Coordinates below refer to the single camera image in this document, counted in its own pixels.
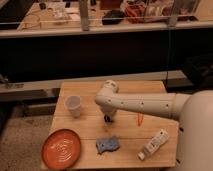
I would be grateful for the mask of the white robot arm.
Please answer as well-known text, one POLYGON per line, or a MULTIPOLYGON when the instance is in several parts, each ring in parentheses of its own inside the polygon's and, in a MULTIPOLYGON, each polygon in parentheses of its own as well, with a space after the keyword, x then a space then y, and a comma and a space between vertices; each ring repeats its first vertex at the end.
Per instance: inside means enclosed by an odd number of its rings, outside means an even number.
POLYGON ((213 171, 213 90, 131 94, 118 89, 116 82, 107 80, 95 95, 105 116, 125 110, 179 121, 178 164, 168 171, 213 171))

